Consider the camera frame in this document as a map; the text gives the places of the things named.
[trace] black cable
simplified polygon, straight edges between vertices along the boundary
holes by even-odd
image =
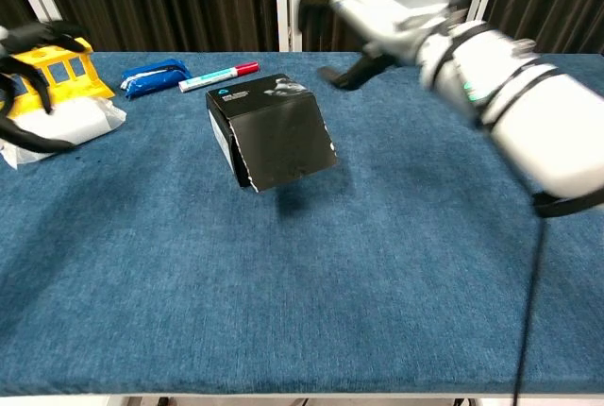
[[[527,365],[527,350],[529,349],[529,336],[532,325],[533,309],[537,298],[537,287],[539,285],[539,277],[541,274],[541,263],[544,255],[545,239],[547,235],[547,221],[543,218],[539,219],[539,236],[537,238],[537,246],[532,259],[532,272],[530,281],[528,282],[528,293],[525,305],[525,318],[522,326],[522,343],[520,345],[520,354],[518,356],[518,369],[516,371],[516,381],[513,387],[512,406],[517,406],[518,397],[522,390],[522,381],[525,376],[525,368]]]

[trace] red marker cap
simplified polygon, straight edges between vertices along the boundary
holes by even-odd
[[[238,64],[235,69],[237,70],[237,76],[245,76],[259,71],[260,65],[257,61],[252,61],[251,63]]]

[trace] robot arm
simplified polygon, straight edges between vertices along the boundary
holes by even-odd
[[[416,65],[425,88],[488,131],[542,185],[542,200],[574,200],[558,212],[604,202],[604,99],[541,60],[533,42],[464,22],[469,0],[308,1],[300,4],[301,28],[313,10],[329,6],[365,42],[348,73],[322,70],[335,86],[355,88],[342,87],[342,78],[363,83],[383,58]]]
[[[85,47],[74,39],[82,34],[80,27],[63,21],[35,23],[11,31],[0,27],[0,90],[4,92],[4,106],[0,109],[0,139],[37,153],[55,153],[74,147],[63,140],[44,139],[22,130],[8,118],[15,97],[15,86],[10,76],[17,75],[27,80],[40,95],[46,113],[50,113],[50,96],[42,76],[33,66],[12,55],[49,44],[83,52]]]

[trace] blue table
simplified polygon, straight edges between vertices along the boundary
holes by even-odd
[[[258,59],[312,89],[339,164],[257,195],[231,176],[205,93],[114,104],[81,149],[0,169],[0,394],[512,389],[536,221],[482,136],[393,69],[361,90],[315,74],[354,54]],[[600,56],[551,56],[604,92]],[[526,389],[604,392],[604,212],[552,221]]]

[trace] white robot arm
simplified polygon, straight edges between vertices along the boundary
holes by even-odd
[[[545,189],[564,215],[604,202],[604,99],[483,21],[468,0],[301,0],[299,27],[330,7],[364,42],[335,86],[355,89],[390,64],[421,68],[421,82],[479,127]]]

